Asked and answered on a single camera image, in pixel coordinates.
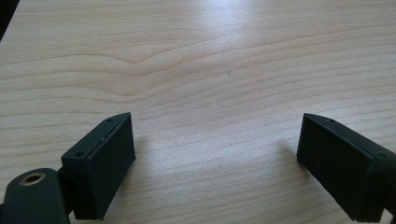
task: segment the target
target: wood grain pattern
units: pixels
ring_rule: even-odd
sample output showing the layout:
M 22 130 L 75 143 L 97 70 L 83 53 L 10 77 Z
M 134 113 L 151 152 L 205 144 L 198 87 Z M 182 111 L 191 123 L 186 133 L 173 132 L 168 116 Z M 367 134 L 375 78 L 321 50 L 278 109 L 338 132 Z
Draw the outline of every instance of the wood grain pattern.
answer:
M 100 223 L 351 223 L 295 161 L 301 119 L 396 152 L 395 62 L 393 0 L 21 1 L 0 44 L 0 201 L 131 111 L 137 160 Z

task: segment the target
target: wood grain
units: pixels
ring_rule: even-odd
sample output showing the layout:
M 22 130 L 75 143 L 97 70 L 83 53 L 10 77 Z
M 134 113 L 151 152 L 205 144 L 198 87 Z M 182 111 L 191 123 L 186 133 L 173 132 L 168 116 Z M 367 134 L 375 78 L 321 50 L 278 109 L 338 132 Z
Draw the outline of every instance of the wood grain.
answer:
M 136 162 L 104 221 L 72 223 L 351 223 L 295 161 L 302 116 L 396 152 L 395 62 L 393 0 L 21 1 L 0 44 L 0 201 L 130 111 Z

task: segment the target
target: light wood tabletop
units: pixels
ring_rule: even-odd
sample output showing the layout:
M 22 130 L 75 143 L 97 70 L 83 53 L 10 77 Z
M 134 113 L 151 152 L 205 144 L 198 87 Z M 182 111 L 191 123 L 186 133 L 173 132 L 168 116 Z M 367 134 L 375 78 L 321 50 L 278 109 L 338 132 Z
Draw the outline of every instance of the light wood tabletop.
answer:
M 351 223 L 296 162 L 303 113 L 396 152 L 395 62 L 394 0 L 21 0 L 0 43 L 0 202 L 131 112 L 137 159 L 105 220 L 72 223 Z

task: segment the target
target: wooden table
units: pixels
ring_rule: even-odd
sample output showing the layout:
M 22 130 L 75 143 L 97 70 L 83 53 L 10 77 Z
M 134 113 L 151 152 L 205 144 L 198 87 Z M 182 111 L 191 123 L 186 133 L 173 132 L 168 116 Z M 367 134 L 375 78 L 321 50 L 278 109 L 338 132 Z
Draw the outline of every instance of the wooden table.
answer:
M 103 222 L 72 223 L 350 223 L 295 161 L 303 113 L 396 152 L 395 62 L 394 0 L 22 0 L 0 44 L 0 201 L 130 111 L 137 160 Z

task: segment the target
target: table surface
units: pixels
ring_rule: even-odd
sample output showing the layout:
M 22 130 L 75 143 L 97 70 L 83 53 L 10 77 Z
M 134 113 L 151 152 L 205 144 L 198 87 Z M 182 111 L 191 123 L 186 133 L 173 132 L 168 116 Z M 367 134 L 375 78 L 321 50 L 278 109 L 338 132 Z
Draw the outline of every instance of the table surface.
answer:
M 137 160 L 104 221 L 72 223 L 350 223 L 296 162 L 303 113 L 396 152 L 395 62 L 394 0 L 21 1 L 0 44 L 0 202 L 129 111 Z

